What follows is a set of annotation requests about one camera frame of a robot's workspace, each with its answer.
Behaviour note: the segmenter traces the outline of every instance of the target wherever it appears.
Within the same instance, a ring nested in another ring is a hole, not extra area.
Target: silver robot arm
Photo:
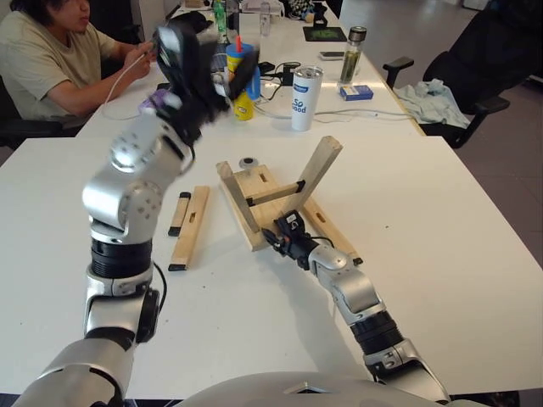
[[[115,139],[83,191],[92,237],[85,336],[61,351],[17,407],[123,405],[134,350],[153,337],[162,304],[151,288],[151,250],[165,191],[192,165],[200,126],[228,110],[224,95],[237,98],[258,64],[258,52],[246,55],[217,92],[210,73],[216,42],[199,44],[192,30],[172,25],[159,29],[157,48],[171,93]]]
[[[407,338],[403,338],[370,279],[347,255],[319,245],[305,232],[304,221],[293,211],[276,220],[278,237],[264,230],[266,240],[283,256],[311,270],[331,294],[364,353],[364,363],[376,382],[435,402],[449,394]]]

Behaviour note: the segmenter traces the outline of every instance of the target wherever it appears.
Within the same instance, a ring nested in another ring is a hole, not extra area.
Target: light blue cloth
[[[414,87],[407,85],[395,89],[395,93],[419,124],[443,123],[462,129],[469,125],[469,120],[458,108],[451,89],[439,79],[418,82]]]

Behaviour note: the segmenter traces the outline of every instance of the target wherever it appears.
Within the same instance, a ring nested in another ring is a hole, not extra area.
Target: cigarette pack
[[[346,101],[373,98],[372,90],[366,85],[348,85],[339,88],[339,94]]]

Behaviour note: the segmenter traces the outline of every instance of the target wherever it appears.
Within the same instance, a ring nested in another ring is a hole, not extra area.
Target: wooden plank
[[[248,170],[237,172],[233,175],[236,178],[236,182],[241,190],[242,195],[250,196],[259,193],[266,193],[278,188],[278,184],[273,178],[272,173],[267,169],[265,165],[258,165]],[[225,192],[228,203],[232,207],[232,211],[236,221],[239,224],[240,229],[249,245],[251,251],[262,250],[269,245],[260,232],[261,227],[271,229],[277,232],[277,228],[273,224],[273,220],[282,215],[281,208],[283,207],[284,200],[286,198],[279,198],[274,201],[266,202],[258,206],[249,208],[251,214],[254,216],[256,223],[259,225],[259,231],[253,232],[250,230],[244,217],[241,215],[239,207],[234,202],[230,191],[224,184],[221,183],[222,189]]]
[[[338,250],[347,254],[355,265],[362,263],[362,258],[356,252],[356,249],[347,240],[347,237],[336,227],[334,223],[326,216],[321,207],[315,202],[315,199],[308,198],[302,209],[302,214],[311,223],[316,232],[327,237],[333,242]]]
[[[236,173],[236,180],[244,196],[251,196],[279,188],[272,173],[265,165],[258,165],[249,170]],[[250,208],[259,227],[276,230],[273,221],[283,215],[282,208],[287,198],[279,198]]]
[[[194,188],[194,194],[188,204],[187,215],[181,227],[181,233],[171,255],[169,271],[188,270],[190,260],[193,257],[196,239],[202,226],[205,205],[209,195],[209,187]]]
[[[283,206],[283,213],[301,209],[342,148],[343,146],[332,136],[325,136],[321,139],[299,178],[299,181],[305,181],[304,189],[302,192],[288,197]]]
[[[258,226],[258,223],[256,223],[256,220],[247,205],[244,193],[240,189],[239,184],[232,173],[230,164],[226,161],[222,161],[216,165],[216,168],[217,174],[219,174],[219,177],[222,179],[224,187],[230,193],[230,197],[238,207],[238,211],[243,216],[245,223],[253,233],[258,232],[260,227]]]
[[[171,220],[171,226],[170,230],[168,231],[168,236],[179,236],[183,219],[185,219],[185,214],[187,213],[188,201],[190,200],[190,197],[190,192],[181,192],[179,194],[176,211],[174,212],[173,219]]]
[[[249,207],[253,207],[273,201],[275,199],[285,198],[293,193],[297,193],[299,190],[301,191],[302,188],[303,184],[293,182],[292,184],[285,185],[284,187],[277,187],[269,191],[256,193],[255,195],[247,197],[247,205]]]

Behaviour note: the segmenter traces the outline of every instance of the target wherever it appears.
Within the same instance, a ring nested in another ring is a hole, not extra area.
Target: white tumbler
[[[294,71],[292,85],[292,128],[307,131],[315,115],[316,101],[322,84],[322,69],[318,66],[300,66]]]

